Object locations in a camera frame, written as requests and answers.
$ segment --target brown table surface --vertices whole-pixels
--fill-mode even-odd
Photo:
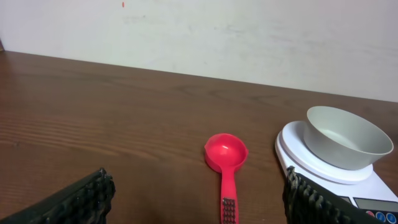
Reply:
[[[398,141],[398,103],[2,52],[0,218],[104,167],[116,184],[109,223],[219,223],[220,175],[203,146],[231,133],[249,149],[236,174],[240,222],[285,223],[274,141],[315,105]],[[395,194],[397,161],[395,150],[374,164]]]

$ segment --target spoon handle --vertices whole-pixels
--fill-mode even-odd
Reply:
[[[225,169],[221,180],[221,223],[239,224],[238,217],[234,169]]]

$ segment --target grey bowl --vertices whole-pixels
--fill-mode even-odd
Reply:
[[[376,125],[328,106],[307,111],[304,141],[327,163],[348,170],[365,168],[392,152],[391,139]]]

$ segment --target white wall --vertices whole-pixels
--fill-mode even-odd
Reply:
[[[397,0],[0,0],[6,50],[398,101]]]

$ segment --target white scale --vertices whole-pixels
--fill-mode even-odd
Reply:
[[[304,143],[304,121],[294,121],[283,128],[275,141],[279,162],[340,196],[357,208],[386,223],[397,223],[398,198],[373,171],[373,165],[360,170],[345,170],[330,165],[314,155]]]

